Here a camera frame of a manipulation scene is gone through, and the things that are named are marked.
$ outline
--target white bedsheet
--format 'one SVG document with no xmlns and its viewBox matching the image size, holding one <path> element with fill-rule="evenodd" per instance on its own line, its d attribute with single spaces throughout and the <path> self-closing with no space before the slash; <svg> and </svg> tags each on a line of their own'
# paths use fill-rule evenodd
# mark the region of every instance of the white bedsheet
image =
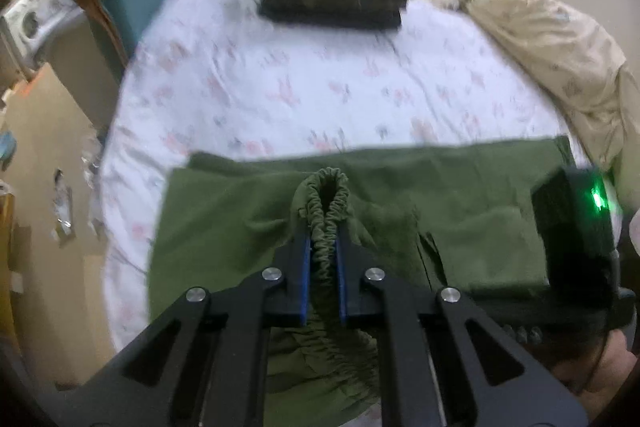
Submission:
<svg viewBox="0 0 640 427">
<path fill-rule="evenodd" d="M 147 325 L 164 186 L 191 152 L 258 160 L 570 134 L 587 163 L 549 97 L 464 14 L 411 0 L 399 32 L 362 32 L 274 25 L 256 4 L 167 0 L 125 75 L 101 171 L 118 350 Z"/>
</svg>

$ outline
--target clutter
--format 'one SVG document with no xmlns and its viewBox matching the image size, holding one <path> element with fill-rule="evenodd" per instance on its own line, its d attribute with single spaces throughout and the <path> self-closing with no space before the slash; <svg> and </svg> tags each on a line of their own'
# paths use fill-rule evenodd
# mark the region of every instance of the clutter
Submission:
<svg viewBox="0 0 640 427">
<path fill-rule="evenodd" d="M 0 198 L 8 194 L 15 195 L 14 188 L 8 183 L 4 183 L 2 180 L 0 180 Z"/>
<path fill-rule="evenodd" d="M 4 171 L 14 157 L 17 141 L 11 131 L 0 134 L 0 168 Z"/>
<path fill-rule="evenodd" d="M 106 141 L 106 131 L 102 133 L 93 132 L 82 141 L 82 164 L 84 165 L 84 180 L 91 189 L 89 197 L 89 228 L 98 237 L 104 228 L 104 218 L 102 217 L 102 198 L 100 197 L 100 162 L 102 161 L 102 150 Z"/>
<path fill-rule="evenodd" d="M 60 246 L 62 246 L 75 235 L 71 187 L 66 184 L 60 169 L 56 170 L 53 181 L 55 188 L 53 210 L 56 215 L 56 226 L 52 235 L 58 240 Z"/>
</svg>

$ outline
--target black cable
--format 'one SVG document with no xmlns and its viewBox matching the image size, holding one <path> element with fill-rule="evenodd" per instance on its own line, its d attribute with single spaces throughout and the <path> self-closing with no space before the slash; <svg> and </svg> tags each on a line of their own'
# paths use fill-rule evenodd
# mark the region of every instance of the black cable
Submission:
<svg viewBox="0 0 640 427">
<path fill-rule="evenodd" d="M 593 367 L 591 367 L 591 369 L 587 373 L 582 385 L 574 386 L 574 389 L 572 389 L 572 393 L 576 394 L 577 396 L 582 394 L 587 386 L 591 383 L 591 380 L 593 380 L 593 377 L 595 376 L 598 368 L 600 367 L 600 363 L 602 362 L 604 352 L 607 349 L 607 343 L 609 342 L 609 333 L 613 322 L 613 306 L 616 301 L 616 296 L 618 295 L 618 290 L 620 288 L 620 254 L 615 248 L 609 253 L 609 269 L 611 302 L 609 304 L 609 313 L 607 314 L 607 320 L 605 322 L 604 337 L 602 340 L 602 345 L 600 346 L 600 353 L 598 354 Z"/>
</svg>

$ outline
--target green led light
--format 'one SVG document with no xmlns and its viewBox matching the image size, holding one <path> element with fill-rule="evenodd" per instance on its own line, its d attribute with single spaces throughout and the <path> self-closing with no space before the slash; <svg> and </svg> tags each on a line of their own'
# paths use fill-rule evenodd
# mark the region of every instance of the green led light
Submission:
<svg viewBox="0 0 640 427">
<path fill-rule="evenodd" d="M 595 188 L 591 189 L 591 197 L 593 198 L 593 203 L 596 204 L 598 210 L 607 208 L 607 200 L 603 198 Z"/>
</svg>

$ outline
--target pink flower pattern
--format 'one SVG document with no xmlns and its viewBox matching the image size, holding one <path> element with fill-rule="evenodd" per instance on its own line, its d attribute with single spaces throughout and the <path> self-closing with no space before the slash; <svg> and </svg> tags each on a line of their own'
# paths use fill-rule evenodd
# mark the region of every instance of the pink flower pattern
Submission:
<svg viewBox="0 0 640 427">
<path fill-rule="evenodd" d="M 191 153 L 191 141 L 188 136 L 179 132 L 170 132 L 162 138 L 167 149 L 183 156 L 188 156 Z"/>
<path fill-rule="evenodd" d="M 451 90 L 449 87 L 438 86 L 438 97 L 446 103 L 449 107 L 451 107 Z"/>
<path fill-rule="evenodd" d="M 340 99 L 342 100 L 342 103 L 349 102 L 351 98 L 351 90 L 349 89 L 349 84 L 329 82 L 327 85 L 329 86 L 329 89 L 331 89 L 331 91 L 333 91 L 335 94 L 340 95 Z"/>
<path fill-rule="evenodd" d="M 282 50 L 271 51 L 261 63 L 263 69 L 283 67 L 289 64 L 289 55 Z"/>
<path fill-rule="evenodd" d="M 438 138 L 433 130 L 433 125 L 419 118 L 411 119 L 411 136 L 418 143 L 437 142 Z"/>
<path fill-rule="evenodd" d="M 189 55 L 180 42 L 171 41 L 168 44 L 168 50 L 158 58 L 158 65 L 167 73 L 174 73 L 175 68 Z"/>
<path fill-rule="evenodd" d="M 156 89 L 154 98 L 156 99 L 156 105 L 164 106 L 164 104 L 171 99 L 174 95 L 174 88 L 172 86 L 161 86 Z"/>
<path fill-rule="evenodd" d="M 262 144 L 258 141 L 252 140 L 244 144 L 244 149 L 247 154 L 257 156 L 262 153 Z"/>
<path fill-rule="evenodd" d="M 338 132 L 333 137 L 326 132 L 318 134 L 316 131 L 311 131 L 308 141 L 314 149 L 322 153 L 344 151 L 349 147 L 342 129 L 338 129 Z"/>
<path fill-rule="evenodd" d="M 226 107 L 231 105 L 231 98 L 215 73 L 212 72 L 207 77 L 207 86 L 209 86 L 209 92 L 213 99 L 218 100 Z"/>
<path fill-rule="evenodd" d="M 377 78 L 384 72 L 378 67 L 378 64 L 376 63 L 375 58 L 367 57 L 366 61 L 367 61 L 367 66 L 364 68 L 364 71 L 362 71 L 364 75 Z"/>
<path fill-rule="evenodd" d="M 285 78 L 278 79 L 278 93 L 269 94 L 268 98 L 270 100 L 279 100 L 280 102 L 284 102 L 290 108 L 300 104 L 300 99 L 295 95 L 293 88 L 291 87 L 291 79 L 289 78 L 289 75 Z"/>
<path fill-rule="evenodd" d="M 264 150 L 265 156 L 273 156 L 274 149 L 273 149 L 273 145 L 271 145 L 271 142 L 266 138 L 262 138 L 261 142 L 262 142 L 262 150 Z"/>
<path fill-rule="evenodd" d="M 482 87 L 482 89 L 486 87 L 484 85 L 484 76 L 477 71 L 471 71 L 471 82 L 478 87 Z"/>
<path fill-rule="evenodd" d="M 145 227 L 145 225 L 142 224 L 142 223 L 134 223 L 131 226 L 131 235 L 137 241 L 141 241 L 141 240 L 145 239 L 145 237 L 146 237 L 146 227 Z"/>
<path fill-rule="evenodd" d="M 466 128 L 469 136 L 472 136 L 474 139 L 479 139 L 482 136 L 482 132 L 480 129 L 480 120 L 474 114 L 465 112 L 465 116 L 462 119 L 463 125 Z"/>
<path fill-rule="evenodd" d="M 393 90 L 385 87 L 382 90 L 382 95 L 385 98 L 392 100 L 396 107 L 401 107 L 402 105 L 414 105 L 414 97 L 406 87 Z"/>
</svg>

